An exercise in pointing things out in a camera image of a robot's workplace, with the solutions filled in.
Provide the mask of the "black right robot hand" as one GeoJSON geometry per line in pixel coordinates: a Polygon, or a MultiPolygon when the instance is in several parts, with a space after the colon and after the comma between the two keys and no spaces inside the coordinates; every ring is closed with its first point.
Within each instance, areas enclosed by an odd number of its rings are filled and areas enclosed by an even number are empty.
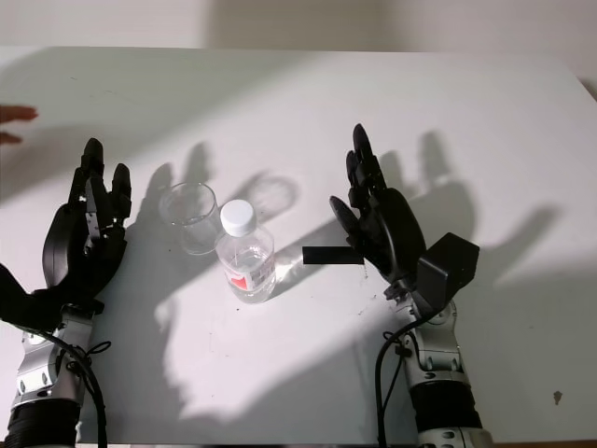
{"type": "Polygon", "coordinates": [[[426,250],[423,233],[405,196],[386,185],[360,123],[354,126],[353,144],[346,155],[349,202],[332,196],[329,204],[349,246],[388,283],[385,297],[399,300],[416,288],[417,261],[426,250]]]}

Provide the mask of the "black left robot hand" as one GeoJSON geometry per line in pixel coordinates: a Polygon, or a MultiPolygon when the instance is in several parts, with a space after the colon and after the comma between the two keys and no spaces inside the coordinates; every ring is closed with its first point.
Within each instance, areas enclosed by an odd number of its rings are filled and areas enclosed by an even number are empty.
{"type": "Polygon", "coordinates": [[[68,200],[52,220],[42,267],[50,297],[61,305],[100,314],[97,299],[118,270],[127,241],[124,221],[132,208],[129,168],[120,163],[112,188],[104,185],[104,148],[91,138],[75,169],[68,200]]]}

